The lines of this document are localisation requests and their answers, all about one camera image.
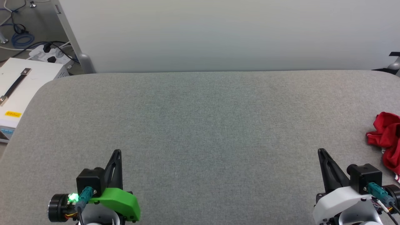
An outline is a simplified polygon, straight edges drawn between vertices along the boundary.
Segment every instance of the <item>green led light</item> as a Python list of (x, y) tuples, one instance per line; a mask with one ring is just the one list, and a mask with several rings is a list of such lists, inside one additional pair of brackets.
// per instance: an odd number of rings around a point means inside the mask
[(72, 193), (68, 197), (68, 201), (70, 202), (78, 202), (78, 200), (79, 200), (79, 195), (77, 193)]

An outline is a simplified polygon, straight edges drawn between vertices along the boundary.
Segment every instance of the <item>gray fabric surface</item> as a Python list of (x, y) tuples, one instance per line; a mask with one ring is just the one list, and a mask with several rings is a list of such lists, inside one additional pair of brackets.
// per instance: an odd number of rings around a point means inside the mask
[(140, 224), (313, 224), (317, 149), (394, 183), (375, 116), (400, 115), (400, 78), (376, 71), (92, 74), (52, 81), (0, 161), (0, 223), (49, 224), (53, 194), (122, 150)]

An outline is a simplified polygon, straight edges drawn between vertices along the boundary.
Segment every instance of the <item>red cloth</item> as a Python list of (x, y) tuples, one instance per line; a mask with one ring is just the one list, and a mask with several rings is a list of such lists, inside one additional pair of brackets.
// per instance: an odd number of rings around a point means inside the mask
[(368, 132), (368, 144), (386, 148), (383, 164), (396, 174), (400, 174), (400, 117), (381, 112), (374, 122), (376, 131)]

